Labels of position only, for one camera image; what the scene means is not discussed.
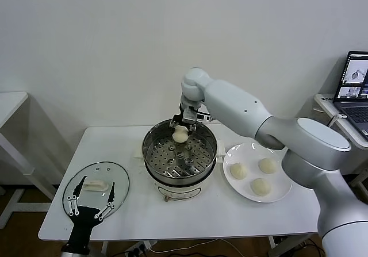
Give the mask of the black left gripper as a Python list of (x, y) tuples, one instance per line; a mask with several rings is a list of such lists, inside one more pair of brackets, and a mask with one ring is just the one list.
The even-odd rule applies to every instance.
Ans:
[(89, 253), (89, 242), (93, 228), (100, 224), (100, 220), (103, 220), (115, 208), (115, 182), (112, 183), (107, 204), (102, 210), (89, 206), (78, 206), (78, 198), (86, 178), (86, 175), (83, 176), (74, 187), (72, 195), (67, 196), (67, 214), (73, 223), (69, 240), (66, 243), (66, 252), (68, 253)]

